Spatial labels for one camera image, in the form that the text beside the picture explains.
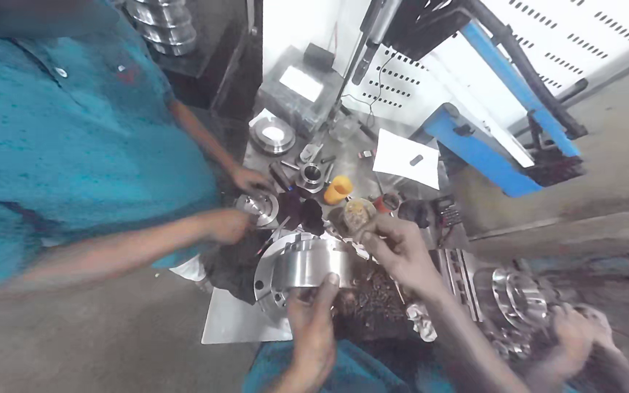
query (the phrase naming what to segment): yellow container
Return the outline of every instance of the yellow container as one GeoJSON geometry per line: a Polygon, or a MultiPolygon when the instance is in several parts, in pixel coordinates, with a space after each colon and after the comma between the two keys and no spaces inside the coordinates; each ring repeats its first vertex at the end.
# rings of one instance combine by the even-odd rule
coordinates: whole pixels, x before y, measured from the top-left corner
{"type": "Polygon", "coordinates": [[[354,190],[354,185],[346,176],[338,175],[331,181],[329,188],[324,192],[324,202],[328,205],[337,205],[354,190]]]}

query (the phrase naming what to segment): blue machine frame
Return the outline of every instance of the blue machine frame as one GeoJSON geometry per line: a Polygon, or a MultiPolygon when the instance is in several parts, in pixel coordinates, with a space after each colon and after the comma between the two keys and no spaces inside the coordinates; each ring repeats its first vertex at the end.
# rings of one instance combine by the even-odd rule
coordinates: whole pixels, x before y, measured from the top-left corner
{"type": "MultiPolygon", "coordinates": [[[[460,32],[508,87],[511,94],[528,112],[533,113],[533,118],[549,134],[564,156],[578,156],[579,150],[567,138],[565,128],[545,108],[509,60],[494,46],[482,27],[472,20],[460,29],[460,32]]],[[[542,186],[516,169],[504,156],[484,142],[472,135],[463,136],[457,133],[455,130],[466,124],[464,121],[455,106],[445,103],[424,122],[422,129],[482,172],[509,197],[521,197],[542,190],[542,186]]]]}

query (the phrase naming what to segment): person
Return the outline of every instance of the person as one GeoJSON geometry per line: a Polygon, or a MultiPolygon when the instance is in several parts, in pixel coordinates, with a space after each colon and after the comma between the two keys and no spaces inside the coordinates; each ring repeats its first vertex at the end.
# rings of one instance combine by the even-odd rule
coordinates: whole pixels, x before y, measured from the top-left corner
{"type": "Polygon", "coordinates": [[[446,355],[443,367],[420,365],[411,385],[361,348],[337,342],[331,307],[339,278],[331,273],[313,302],[301,299],[299,289],[290,292],[287,312],[293,342],[261,346],[242,386],[244,393],[575,392],[566,382],[584,368],[592,344],[607,352],[599,362],[616,379],[617,391],[629,392],[629,363],[613,344],[602,313],[580,305],[582,315],[566,303],[552,308],[558,344],[519,377],[445,289],[415,223],[378,215],[358,240],[392,278],[424,300],[438,333],[435,344],[446,355]]]}
{"type": "Polygon", "coordinates": [[[613,332],[604,313],[579,304],[553,306],[553,328],[558,340],[526,375],[532,392],[561,392],[567,381],[593,362],[599,392],[629,393],[629,361],[613,342],[613,332]]]}
{"type": "Polygon", "coordinates": [[[0,296],[176,266],[235,243],[201,149],[237,163],[172,94],[141,37],[104,0],[0,0],[0,296]]]}
{"type": "MultiPolygon", "coordinates": [[[[436,343],[460,361],[477,391],[529,392],[526,383],[495,353],[467,312],[445,289],[414,222],[378,215],[357,236],[392,278],[420,296],[438,333],[436,343]]],[[[331,305],[339,278],[330,274],[312,303],[297,291],[287,299],[293,343],[265,344],[242,391],[411,392],[413,388],[382,363],[348,341],[336,342],[331,305]]],[[[437,381],[434,392],[452,392],[437,381]]]]}

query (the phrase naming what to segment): white sheet metal plate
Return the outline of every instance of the white sheet metal plate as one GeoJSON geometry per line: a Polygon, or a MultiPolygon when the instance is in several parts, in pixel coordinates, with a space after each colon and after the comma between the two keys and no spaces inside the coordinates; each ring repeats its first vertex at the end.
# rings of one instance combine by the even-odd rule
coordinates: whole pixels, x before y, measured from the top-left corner
{"type": "MultiPolygon", "coordinates": [[[[629,1],[485,0],[514,30],[526,55],[557,95],[615,59],[628,56],[629,1]]],[[[507,129],[525,110],[461,35],[414,62],[381,48],[345,105],[418,127],[451,102],[477,124],[507,129]]]]}

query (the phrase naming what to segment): workbench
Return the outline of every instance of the workbench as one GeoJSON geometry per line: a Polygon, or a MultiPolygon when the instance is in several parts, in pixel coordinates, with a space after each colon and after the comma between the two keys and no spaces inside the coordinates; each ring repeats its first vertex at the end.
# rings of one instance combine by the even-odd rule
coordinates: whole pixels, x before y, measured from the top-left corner
{"type": "MultiPolygon", "coordinates": [[[[365,119],[365,114],[360,112],[356,114],[362,120],[365,119]]],[[[405,124],[376,118],[375,124],[371,129],[377,133],[381,128],[405,138],[415,132],[415,129],[405,124]]],[[[374,150],[377,147],[377,144],[363,132],[355,131],[345,143],[331,138],[326,133],[321,136],[320,143],[323,143],[324,147],[322,147],[314,163],[319,164],[321,158],[335,155],[336,161],[334,161],[334,170],[331,178],[337,175],[347,176],[354,185],[354,191],[351,193],[353,198],[377,198],[381,195],[380,189],[382,189],[382,192],[403,192],[408,199],[432,200],[450,194],[450,182],[442,161],[438,163],[440,190],[434,190],[413,180],[399,182],[398,177],[387,174],[377,174],[377,177],[380,179],[380,184],[378,184],[376,173],[372,172],[373,158],[359,158],[361,151],[374,150]]],[[[298,142],[287,154],[272,157],[260,153],[250,143],[246,149],[243,164],[248,168],[265,174],[268,173],[268,165],[271,162],[284,160],[297,165],[296,158],[306,144],[304,140],[298,138],[298,142]]],[[[432,142],[430,146],[438,148],[435,142],[432,142]]],[[[322,173],[324,173],[327,165],[320,165],[322,173]]],[[[293,169],[286,166],[283,166],[283,168],[286,175],[296,175],[293,169]]],[[[321,193],[317,195],[316,199],[322,206],[323,218],[327,219],[328,213],[336,206],[327,206],[322,203],[321,193]]],[[[271,227],[276,226],[277,223],[275,222],[271,225],[271,227]]],[[[440,237],[438,229],[431,225],[429,228],[423,229],[422,234],[428,249],[435,249],[440,237]]],[[[444,241],[444,244],[445,247],[467,249],[469,245],[462,224],[454,228],[451,235],[444,241]]],[[[229,291],[214,288],[212,298],[210,299],[210,308],[205,320],[205,329],[201,341],[203,344],[286,341],[291,339],[291,333],[276,328],[261,310],[258,303],[253,306],[249,305],[233,297],[229,291]]]]}

